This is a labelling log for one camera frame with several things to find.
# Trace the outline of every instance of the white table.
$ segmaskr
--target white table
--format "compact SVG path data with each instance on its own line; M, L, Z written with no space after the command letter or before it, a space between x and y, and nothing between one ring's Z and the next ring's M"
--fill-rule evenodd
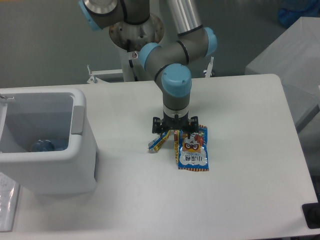
M23 188L1 240L216 239L319 234L302 204L317 201L280 79L194 79L190 116L208 126L208 172L178 170L173 138L157 154L154 82L75 85L100 149L98 187L69 196Z

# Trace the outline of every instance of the blue snack package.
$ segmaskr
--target blue snack package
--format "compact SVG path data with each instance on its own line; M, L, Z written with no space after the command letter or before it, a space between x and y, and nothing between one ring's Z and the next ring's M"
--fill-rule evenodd
M171 132L171 130L166 131L162 134L162 138L160 136L158 136L155 140L150 142L148 144L149 152L152 154L156 154L159 151L159 149L161 148L162 144L169 138L170 132Z
M208 164L208 128L199 125L199 132L192 133L190 139L182 130L174 131L175 160L179 169L205 172Z

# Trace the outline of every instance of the light blue joint cap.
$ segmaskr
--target light blue joint cap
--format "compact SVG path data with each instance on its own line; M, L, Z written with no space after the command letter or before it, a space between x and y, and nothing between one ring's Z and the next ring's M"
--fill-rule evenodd
M89 24L89 26L91 27L91 29L92 29L93 31L102 30L102 29L96 24L96 22L92 19L92 17L90 16L88 10L87 10L86 7L85 7L84 2L83 2L82 0L79 0L79 1L78 1L78 4L79 4L79 6L80 6L80 8L81 8L81 10L82 10L82 12L83 12L86 20L88 21L88 24Z
M167 66L161 81L163 90L174 97L182 98L191 91L191 72L184 65L174 63Z
M209 56L217 49L218 41L214 31L210 27L205 27L204 30L208 34L208 51L205 56Z
M144 70L146 70L146 61L147 61L149 54L156 47L161 48L161 46L158 43L150 42L150 43L144 45L143 48L140 50L138 59L140 60L140 63L141 63Z

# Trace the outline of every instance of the blue object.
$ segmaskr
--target blue object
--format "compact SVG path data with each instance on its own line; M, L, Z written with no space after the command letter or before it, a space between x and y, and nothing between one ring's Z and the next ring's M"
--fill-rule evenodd
M146 70L146 61L147 61L149 54L152 52L153 49L155 49L157 47L161 48L161 46L158 43L150 42L150 43L144 45L143 48L140 50L138 59L139 59L144 70Z
M68 147L68 141L65 139L38 140L32 144L31 152L52 152L63 151Z
M191 72L184 65L174 63L167 66L161 81L163 90L174 97L182 98L191 91Z
M205 56L209 56L217 49L218 41L214 31L211 28L205 27L204 30L208 35L208 51L206 52Z
M289 28L300 17L316 17L320 9L320 0L283 0L278 12L278 20Z
M79 1L78 1L78 4L79 4L79 6L80 6L80 8L81 8L81 10L82 10L82 12L83 12L86 20L88 21L88 24L89 24L89 26L91 27L91 29L92 29L93 31L102 30L102 29L96 24L96 22L92 19L92 17L90 16L88 10L87 10L86 7L85 7L84 2L83 2L82 0L79 0Z

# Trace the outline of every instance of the robotic arm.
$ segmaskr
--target robotic arm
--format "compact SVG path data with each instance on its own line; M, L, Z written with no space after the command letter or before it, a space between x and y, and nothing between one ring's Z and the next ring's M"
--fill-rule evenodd
M128 52L139 51L142 67L163 94L163 119L153 118L152 133L162 135L169 129L181 129L190 136L199 131L199 126L197 116L188 117L192 78L186 65L211 55L217 48L217 38L210 28L202 26L195 0L168 0L167 3L178 33L176 42L161 47L155 42L156 27L153 33L148 31L143 43L138 41L142 39L139 34L131 34L131 39L124 40ZM92 29L124 21L132 26L127 32L136 32L137 26L146 29L150 19L149 0L80 0L79 4Z

